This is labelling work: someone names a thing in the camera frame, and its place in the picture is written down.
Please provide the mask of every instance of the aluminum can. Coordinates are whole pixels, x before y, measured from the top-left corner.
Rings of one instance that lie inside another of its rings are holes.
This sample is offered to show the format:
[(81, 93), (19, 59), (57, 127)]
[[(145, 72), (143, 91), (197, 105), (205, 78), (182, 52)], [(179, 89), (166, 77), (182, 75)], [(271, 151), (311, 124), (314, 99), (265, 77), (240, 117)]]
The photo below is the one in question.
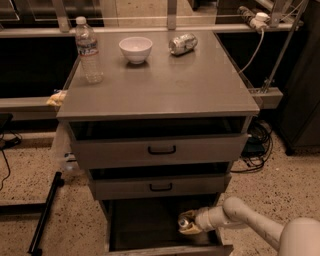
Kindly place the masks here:
[(198, 39), (192, 33), (175, 37), (169, 42), (169, 50), (173, 55), (181, 55), (190, 52), (198, 44)]

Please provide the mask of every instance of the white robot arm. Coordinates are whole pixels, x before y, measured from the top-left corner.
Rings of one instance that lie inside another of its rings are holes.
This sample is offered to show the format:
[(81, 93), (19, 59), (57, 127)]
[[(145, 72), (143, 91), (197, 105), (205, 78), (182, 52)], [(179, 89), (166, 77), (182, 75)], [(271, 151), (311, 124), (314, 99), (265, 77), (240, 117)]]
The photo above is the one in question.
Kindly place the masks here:
[(250, 227), (278, 252), (278, 256), (320, 255), (319, 221), (298, 218), (282, 226), (253, 211), (237, 197), (227, 198), (222, 206), (181, 213), (178, 224), (179, 231), (185, 235), (216, 228)]

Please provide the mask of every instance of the plastic bottle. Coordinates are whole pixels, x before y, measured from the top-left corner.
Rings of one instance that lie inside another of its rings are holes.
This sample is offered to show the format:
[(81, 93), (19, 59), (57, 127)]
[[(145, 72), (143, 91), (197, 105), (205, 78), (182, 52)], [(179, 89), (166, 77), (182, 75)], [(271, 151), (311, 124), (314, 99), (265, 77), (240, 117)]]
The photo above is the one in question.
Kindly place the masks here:
[(76, 18), (76, 45), (81, 59), (81, 65), (89, 84), (100, 83), (103, 80), (98, 41), (92, 27), (85, 17)]

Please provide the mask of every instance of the open drawer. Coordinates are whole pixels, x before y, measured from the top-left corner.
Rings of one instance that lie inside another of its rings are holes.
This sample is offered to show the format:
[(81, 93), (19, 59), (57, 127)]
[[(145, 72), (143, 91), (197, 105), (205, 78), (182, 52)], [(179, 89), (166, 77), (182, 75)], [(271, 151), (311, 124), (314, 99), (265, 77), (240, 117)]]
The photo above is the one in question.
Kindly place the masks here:
[(213, 194), (104, 201), (110, 221), (106, 255), (230, 255), (233, 247), (222, 245), (216, 231), (188, 236), (178, 231), (180, 213), (213, 206), (215, 198)]
[(113, 168), (235, 161), (247, 134), (148, 140), (76, 141), (71, 144), (80, 168)]
[(231, 179), (228, 163), (162, 165), (90, 170), (96, 200), (222, 193)]

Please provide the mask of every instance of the cord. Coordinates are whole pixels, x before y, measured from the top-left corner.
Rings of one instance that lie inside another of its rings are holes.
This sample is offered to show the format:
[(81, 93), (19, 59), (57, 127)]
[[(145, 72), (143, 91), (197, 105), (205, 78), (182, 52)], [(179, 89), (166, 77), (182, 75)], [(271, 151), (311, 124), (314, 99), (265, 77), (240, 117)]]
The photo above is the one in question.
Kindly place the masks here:
[(0, 150), (2, 152), (2, 155), (3, 155), (3, 158), (6, 162), (6, 165), (7, 165), (7, 169), (8, 169), (8, 174), (7, 176), (5, 176), (2, 180), (1, 180), (1, 185), (0, 185), (0, 191), (3, 189), (3, 183), (6, 179), (8, 179), (11, 175), (11, 168), (10, 168), (10, 165), (9, 165), (9, 162), (8, 162), (8, 159), (6, 157), (6, 154), (4, 153), (4, 150), (5, 149), (8, 149), (8, 148), (12, 148), (16, 145), (19, 145), (22, 141), (22, 136), (18, 133), (15, 133), (13, 131), (10, 131), (11, 134), (13, 134), (15, 137), (13, 139), (10, 139), (10, 140), (5, 140), (4, 139), (4, 133), (2, 133), (0, 136), (0, 141), (4, 141), (4, 146), (0, 147)]
[(231, 170), (230, 172), (255, 173), (263, 169), (273, 148), (273, 140), (271, 137), (272, 127), (270, 124), (266, 124), (268, 125), (268, 128), (266, 128), (265, 125), (262, 125), (262, 120), (255, 118), (248, 128), (248, 133), (251, 134), (252, 140), (248, 140), (247, 144), (262, 146), (263, 151), (259, 150), (257, 152), (248, 153), (243, 150), (240, 159), (248, 166), (248, 168), (244, 170)]
[(4, 183), (4, 181), (5, 181), (6, 179), (8, 179), (8, 178), (10, 177), (10, 175), (11, 175), (11, 168), (10, 168), (10, 165), (9, 165), (9, 163), (8, 163), (8, 159), (7, 159), (7, 157), (6, 157), (6, 154), (4, 153), (4, 150), (3, 150), (3, 149), (1, 149), (1, 152), (2, 152), (3, 158), (4, 158), (4, 160), (5, 160), (5, 162), (6, 162), (6, 165), (7, 165), (7, 168), (8, 168), (8, 174), (7, 174), (6, 177), (4, 177), (4, 178), (1, 180), (0, 191), (3, 189), (3, 183)]
[(256, 56), (257, 52), (260, 49), (260, 46), (261, 46), (262, 41), (263, 41), (263, 38), (264, 38), (264, 29), (261, 29), (261, 38), (260, 38), (260, 42), (259, 42), (259, 44), (257, 46), (257, 49), (254, 51), (254, 53), (253, 53), (251, 59), (249, 60), (248, 64), (238, 72), (239, 74), (241, 74), (251, 64), (251, 62), (253, 61), (254, 57)]

